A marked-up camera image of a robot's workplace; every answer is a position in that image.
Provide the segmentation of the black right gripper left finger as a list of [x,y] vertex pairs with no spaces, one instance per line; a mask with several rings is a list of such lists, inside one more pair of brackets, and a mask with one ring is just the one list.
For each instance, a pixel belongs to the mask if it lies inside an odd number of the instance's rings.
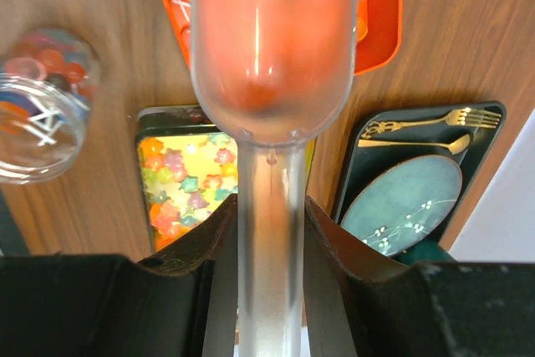
[[236,323],[236,196],[139,262],[1,260],[4,356],[231,356]]

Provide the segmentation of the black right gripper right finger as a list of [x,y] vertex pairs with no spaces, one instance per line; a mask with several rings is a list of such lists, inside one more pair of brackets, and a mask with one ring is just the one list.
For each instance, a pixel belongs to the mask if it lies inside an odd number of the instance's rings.
[[305,210],[303,288],[314,356],[531,356],[534,267],[406,266]]

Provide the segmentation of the black tin of star candies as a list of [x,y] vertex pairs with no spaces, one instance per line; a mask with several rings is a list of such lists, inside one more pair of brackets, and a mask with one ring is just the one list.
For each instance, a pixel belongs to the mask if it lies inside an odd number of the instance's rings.
[[237,143],[198,105],[144,108],[137,128],[141,193],[151,243],[159,251],[237,192]]

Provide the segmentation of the clear glass jar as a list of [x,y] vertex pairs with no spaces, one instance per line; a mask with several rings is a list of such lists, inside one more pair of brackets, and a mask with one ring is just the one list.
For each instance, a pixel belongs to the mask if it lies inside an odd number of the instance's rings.
[[2,183],[49,181],[74,164],[100,83],[97,53],[65,28],[27,31],[2,54]]

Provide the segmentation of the orange box of lollipops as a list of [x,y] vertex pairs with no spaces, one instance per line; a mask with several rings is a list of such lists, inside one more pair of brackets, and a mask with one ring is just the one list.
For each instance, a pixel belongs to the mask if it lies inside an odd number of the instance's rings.
[[[190,1],[162,0],[186,63],[190,63]],[[354,74],[378,69],[396,55],[402,33],[403,0],[360,0]]]

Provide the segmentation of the clear plastic scoop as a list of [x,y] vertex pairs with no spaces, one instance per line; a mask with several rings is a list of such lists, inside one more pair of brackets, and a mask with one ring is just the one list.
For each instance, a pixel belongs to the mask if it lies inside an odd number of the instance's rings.
[[297,356],[306,148],[354,77],[358,0],[191,0],[201,107],[238,148],[239,353]]

